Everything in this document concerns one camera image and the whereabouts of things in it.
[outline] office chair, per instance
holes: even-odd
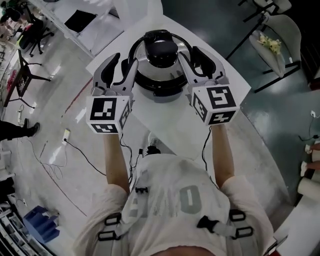
[[[25,31],[22,32],[22,38],[19,41],[19,46],[22,49],[25,49],[31,43],[33,45],[30,51],[30,56],[34,56],[33,51],[36,46],[38,47],[39,54],[42,54],[43,52],[41,51],[40,47],[41,40],[48,36],[53,37],[55,34],[52,32],[48,32],[45,34],[45,31],[49,31],[49,28],[46,27],[43,20],[36,18],[31,13],[30,9],[28,8],[27,2],[22,2],[20,6],[23,10],[26,20],[31,24],[31,26],[29,26],[27,29],[25,29]]]

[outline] white table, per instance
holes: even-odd
[[[49,3],[43,0],[30,0],[30,2],[92,58],[124,31],[120,19],[109,14],[113,7],[112,0],[60,0]],[[80,35],[65,25],[76,10],[97,14]]]
[[[128,58],[132,45],[146,32],[157,29],[166,29],[184,38],[191,46],[199,46],[215,55],[223,64],[235,102],[240,105],[251,89],[245,79],[207,43],[164,15],[159,15],[156,21],[153,20],[151,15],[147,15],[138,21],[103,49],[86,69],[93,75],[106,58],[114,53],[121,53],[113,79],[114,82],[121,81],[123,76],[120,63]],[[179,99],[170,103],[154,103],[140,93],[137,84],[135,84],[132,92],[135,100],[132,108],[133,115],[168,148],[176,155],[192,160],[201,154],[209,128],[202,123],[199,116],[196,115],[196,111],[189,105],[185,96],[187,94],[186,86],[184,87],[185,93]]]

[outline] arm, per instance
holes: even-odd
[[[246,221],[254,229],[258,249],[262,255],[273,236],[272,225],[255,196],[253,186],[244,176],[235,176],[234,161],[225,126],[216,125],[211,129],[216,183],[230,202],[245,212]]]
[[[128,172],[118,134],[103,137],[105,152],[105,173],[108,184],[115,184],[130,193]]]
[[[211,131],[215,181],[221,188],[226,180],[235,175],[234,160],[226,127],[224,125],[213,125]]]

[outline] shoe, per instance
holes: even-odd
[[[308,170],[307,163],[306,163],[305,161],[303,161],[303,162],[301,163],[300,176],[301,176],[301,177],[305,176],[305,173],[306,173],[307,170]]]
[[[40,130],[40,123],[36,123],[34,126],[30,128],[30,136],[28,137],[33,137],[35,134]]]
[[[23,128],[24,128],[24,129],[28,129],[28,127],[29,127],[29,119],[28,119],[28,118],[25,118],[25,119],[24,119]]]
[[[157,147],[157,145],[159,144],[159,141],[160,140],[152,132],[149,133],[148,147],[150,147],[150,146]]]
[[[311,154],[311,153],[312,153],[312,150],[310,149],[310,146],[309,146],[309,145],[305,145],[305,146],[304,146],[304,151],[305,151],[307,154]]]

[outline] red stripe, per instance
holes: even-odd
[[[79,98],[80,94],[86,89],[86,87],[90,84],[90,82],[92,81],[93,77],[91,77],[91,79],[85,84],[85,86],[81,89],[81,91],[79,91],[79,93],[77,94],[77,96],[75,96],[75,98],[73,99],[73,101],[71,102],[71,104],[66,108],[64,113],[67,113],[67,111],[71,108],[72,104]]]

